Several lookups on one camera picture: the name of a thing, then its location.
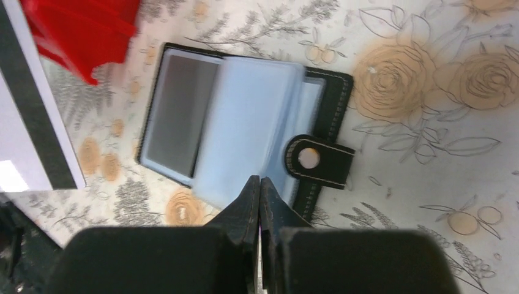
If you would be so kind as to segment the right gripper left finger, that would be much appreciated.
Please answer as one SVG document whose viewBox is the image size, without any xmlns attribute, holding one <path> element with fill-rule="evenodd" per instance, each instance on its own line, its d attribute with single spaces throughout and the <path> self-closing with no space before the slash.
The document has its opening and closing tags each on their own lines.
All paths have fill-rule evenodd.
<svg viewBox="0 0 519 294">
<path fill-rule="evenodd" d="M 254 293 L 260 178 L 206 225 L 92 227 L 66 245 L 45 293 Z"/>
</svg>

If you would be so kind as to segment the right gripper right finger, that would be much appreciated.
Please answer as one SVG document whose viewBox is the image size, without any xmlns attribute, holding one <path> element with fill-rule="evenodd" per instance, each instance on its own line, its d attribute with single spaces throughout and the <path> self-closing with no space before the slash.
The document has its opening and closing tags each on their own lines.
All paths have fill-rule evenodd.
<svg viewBox="0 0 519 294">
<path fill-rule="evenodd" d="M 312 227 L 269 178 L 259 189 L 263 285 L 269 293 L 458 293 L 434 240 L 414 230 Z"/>
</svg>

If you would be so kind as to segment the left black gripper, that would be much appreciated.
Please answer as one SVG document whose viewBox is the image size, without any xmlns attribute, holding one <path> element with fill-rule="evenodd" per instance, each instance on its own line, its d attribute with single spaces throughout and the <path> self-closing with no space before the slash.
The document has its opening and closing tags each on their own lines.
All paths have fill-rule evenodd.
<svg viewBox="0 0 519 294">
<path fill-rule="evenodd" d="M 1 293 L 43 293 L 62 248 L 1 195 Z"/>
</svg>

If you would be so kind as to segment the black leather card holder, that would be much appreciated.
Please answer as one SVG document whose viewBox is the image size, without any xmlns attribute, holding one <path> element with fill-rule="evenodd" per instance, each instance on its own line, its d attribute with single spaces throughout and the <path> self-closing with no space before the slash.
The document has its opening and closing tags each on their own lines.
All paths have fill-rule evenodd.
<svg viewBox="0 0 519 294">
<path fill-rule="evenodd" d="M 157 78 L 170 53 L 221 60 L 192 178 L 172 178 L 141 161 Z M 268 177 L 282 200 L 310 220 L 322 188 L 347 186 L 355 152 L 337 137 L 353 85 L 346 73 L 166 43 L 136 161 L 221 209 L 250 176 Z"/>
</svg>

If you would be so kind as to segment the red plastic bin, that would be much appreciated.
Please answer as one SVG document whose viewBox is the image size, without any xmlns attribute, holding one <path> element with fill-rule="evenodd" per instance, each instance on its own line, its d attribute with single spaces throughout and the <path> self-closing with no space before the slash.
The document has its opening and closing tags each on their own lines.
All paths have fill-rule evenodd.
<svg viewBox="0 0 519 294">
<path fill-rule="evenodd" d="M 38 52 L 90 85 L 95 68 L 125 61 L 140 0 L 20 2 Z"/>
</svg>

